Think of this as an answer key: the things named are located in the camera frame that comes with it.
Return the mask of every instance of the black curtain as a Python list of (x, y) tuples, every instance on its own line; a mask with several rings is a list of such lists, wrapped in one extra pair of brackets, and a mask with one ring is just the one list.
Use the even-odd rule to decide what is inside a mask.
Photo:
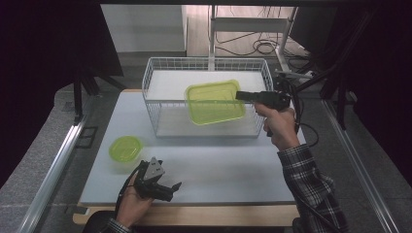
[(122, 76), (100, 5), (0, 3), (0, 186), (45, 123), (55, 93), (89, 68)]
[(407, 1), (382, 2), (349, 58), (345, 73), (355, 112), (412, 184), (412, 17)]

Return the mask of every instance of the wire basket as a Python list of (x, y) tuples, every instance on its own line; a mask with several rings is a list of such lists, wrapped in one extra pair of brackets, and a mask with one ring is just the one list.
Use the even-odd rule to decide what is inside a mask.
[(237, 80), (242, 91), (273, 90), (263, 58), (152, 57), (142, 83), (143, 97), (157, 137), (257, 137), (263, 125), (252, 103), (242, 118), (196, 125), (185, 101), (188, 86)]

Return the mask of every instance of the checkered sleeve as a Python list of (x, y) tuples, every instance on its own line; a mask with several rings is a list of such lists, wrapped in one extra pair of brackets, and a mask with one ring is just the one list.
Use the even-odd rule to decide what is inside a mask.
[(278, 155), (286, 184), (296, 200), (305, 229), (316, 233), (334, 232), (310, 211), (310, 206), (340, 232), (349, 232), (346, 218), (333, 194), (333, 180), (319, 171), (309, 147), (301, 145), (280, 151)]

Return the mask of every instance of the hand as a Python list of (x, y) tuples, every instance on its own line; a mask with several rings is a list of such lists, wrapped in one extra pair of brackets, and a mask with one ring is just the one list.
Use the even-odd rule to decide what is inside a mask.
[(139, 222), (154, 201), (153, 198), (143, 199), (140, 197), (139, 193), (133, 187), (135, 179), (136, 175), (130, 179), (129, 187), (121, 199), (118, 217), (116, 218), (117, 222), (128, 228)]
[(272, 131), (272, 144), (275, 145), (279, 151), (295, 148), (300, 145), (294, 131), (294, 110), (287, 108), (282, 112), (274, 109), (269, 109), (263, 104), (255, 103), (257, 113), (266, 117), (264, 121), (263, 130)]

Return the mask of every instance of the small green lid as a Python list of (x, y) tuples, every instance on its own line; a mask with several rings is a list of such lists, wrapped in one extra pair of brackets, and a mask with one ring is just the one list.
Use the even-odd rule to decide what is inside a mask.
[(134, 136), (117, 138), (109, 148), (110, 156), (117, 162), (130, 162), (143, 148), (140, 140)]

